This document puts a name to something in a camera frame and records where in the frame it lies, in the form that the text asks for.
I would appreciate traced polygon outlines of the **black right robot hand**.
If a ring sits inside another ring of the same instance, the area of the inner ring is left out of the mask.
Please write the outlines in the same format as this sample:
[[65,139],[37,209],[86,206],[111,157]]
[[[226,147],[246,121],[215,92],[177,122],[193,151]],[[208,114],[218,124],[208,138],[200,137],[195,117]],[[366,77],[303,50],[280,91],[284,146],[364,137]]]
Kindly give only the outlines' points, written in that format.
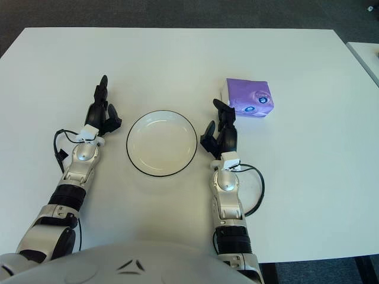
[[213,105],[218,110],[219,124],[217,131],[219,135],[214,138],[216,123],[211,121],[204,134],[201,135],[200,143],[208,153],[220,160],[222,153],[237,150],[237,130],[234,126],[236,114],[234,108],[229,107],[218,99],[213,99]]

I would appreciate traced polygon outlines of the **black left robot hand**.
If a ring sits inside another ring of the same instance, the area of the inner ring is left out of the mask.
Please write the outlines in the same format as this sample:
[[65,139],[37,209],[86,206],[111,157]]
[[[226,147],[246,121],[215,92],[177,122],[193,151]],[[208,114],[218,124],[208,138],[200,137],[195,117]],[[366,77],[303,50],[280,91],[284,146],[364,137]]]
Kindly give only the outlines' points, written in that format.
[[121,127],[122,119],[118,116],[113,104],[107,101],[108,78],[104,75],[94,92],[94,102],[90,104],[85,119],[85,125],[98,129],[98,135],[102,137]]

